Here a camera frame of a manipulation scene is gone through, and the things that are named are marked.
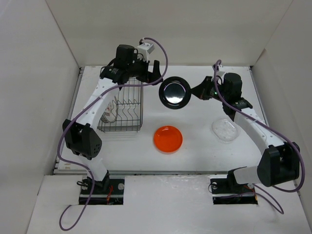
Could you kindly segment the green rimmed white plate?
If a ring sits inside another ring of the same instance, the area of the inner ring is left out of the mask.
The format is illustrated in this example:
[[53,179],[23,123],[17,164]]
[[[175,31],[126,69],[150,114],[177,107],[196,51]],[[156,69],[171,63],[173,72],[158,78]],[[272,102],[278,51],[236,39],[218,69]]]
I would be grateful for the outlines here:
[[100,120],[101,120],[102,122],[105,122],[105,123],[107,123],[107,122],[108,122],[108,120],[107,120],[107,118],[106,118],[106,116],[105,116],[105,114],[104,114],[104,113],[102,114],[102,116],[101,116]]

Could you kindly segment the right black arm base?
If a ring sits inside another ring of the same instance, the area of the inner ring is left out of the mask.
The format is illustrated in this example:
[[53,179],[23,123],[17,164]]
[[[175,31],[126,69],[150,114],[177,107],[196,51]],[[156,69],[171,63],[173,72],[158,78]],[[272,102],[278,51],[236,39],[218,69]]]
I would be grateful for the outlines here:
[[209,191],[214,205],[257,205],[254,187],[247,184],[230,185],[225,177],[211,176]]

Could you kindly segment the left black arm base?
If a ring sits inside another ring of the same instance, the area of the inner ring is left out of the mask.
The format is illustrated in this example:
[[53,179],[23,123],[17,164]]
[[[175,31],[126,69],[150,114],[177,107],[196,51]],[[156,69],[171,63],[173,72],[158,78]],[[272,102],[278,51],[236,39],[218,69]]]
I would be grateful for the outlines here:
[[[80,186],[79,205],[85,205],[91,191],[91,180],[84,178],[78,181]],[[123,205],[125,179],[111,178],[104,188],[95,186],[89,205]]]

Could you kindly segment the black small plate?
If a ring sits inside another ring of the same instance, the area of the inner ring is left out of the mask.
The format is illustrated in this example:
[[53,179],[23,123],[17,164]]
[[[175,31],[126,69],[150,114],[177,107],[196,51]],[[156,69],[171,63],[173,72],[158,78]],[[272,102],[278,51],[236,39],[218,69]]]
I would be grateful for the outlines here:
[[172,110],[185,107],[191,99],[189,83],[181,77],[169,77],[165,79],[158,90],[161,103]]

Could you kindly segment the white plate red characters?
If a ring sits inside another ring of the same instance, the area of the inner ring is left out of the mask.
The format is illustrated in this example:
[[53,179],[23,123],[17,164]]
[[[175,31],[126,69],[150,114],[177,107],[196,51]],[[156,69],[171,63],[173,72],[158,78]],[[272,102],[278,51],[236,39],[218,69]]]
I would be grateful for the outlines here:
[[108,120],[107,123],[113,123],[117,120],[118,115],[118,105],[115,101],[111,101],[106,107],[104,114]]

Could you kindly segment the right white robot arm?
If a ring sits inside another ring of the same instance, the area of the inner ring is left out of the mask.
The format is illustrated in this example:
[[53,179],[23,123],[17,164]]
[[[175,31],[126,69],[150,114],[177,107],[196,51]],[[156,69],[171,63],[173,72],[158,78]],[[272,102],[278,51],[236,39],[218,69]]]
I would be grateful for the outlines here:
[[259,118],[253,106],[242,95],[242,80],[236,73],[226,73],[221,84],[207,76],[191,93],[201,100],[214,98],[222,102],[225,114],[250,137],[262,157],[257,166],[228,171],[226,188],[237,192],[243,184],[261,183],[266,187],[299,177],[299,147],[278,136]]

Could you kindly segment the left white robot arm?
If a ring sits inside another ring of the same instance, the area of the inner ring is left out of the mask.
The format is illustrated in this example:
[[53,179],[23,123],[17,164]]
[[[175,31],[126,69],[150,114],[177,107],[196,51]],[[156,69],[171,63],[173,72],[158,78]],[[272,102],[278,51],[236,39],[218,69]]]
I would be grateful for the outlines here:
[[156,85],[163,80],[159,61],[155,60],[153,70],[149,71],[149,55],[154,49],[153,44],[144,41],[137,47],[120,44],[115,58],[102,68],[97,85],[81,112],[63,122],[60,142],[79,157],[76,164],[87,171],[85,186],[91,192],[106,192],[110,180],[99,156],[102,140],[96,128],[100,118],[122,88]]

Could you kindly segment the orange plate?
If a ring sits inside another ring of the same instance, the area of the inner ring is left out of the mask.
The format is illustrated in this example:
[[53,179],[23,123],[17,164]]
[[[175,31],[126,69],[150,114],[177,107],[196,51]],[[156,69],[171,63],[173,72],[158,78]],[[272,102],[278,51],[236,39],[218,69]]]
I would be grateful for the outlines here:
[[180,149],[183,144],[181,131],[170,125],[158,128],[153,136],[154,146],[162,153],[172,154]]

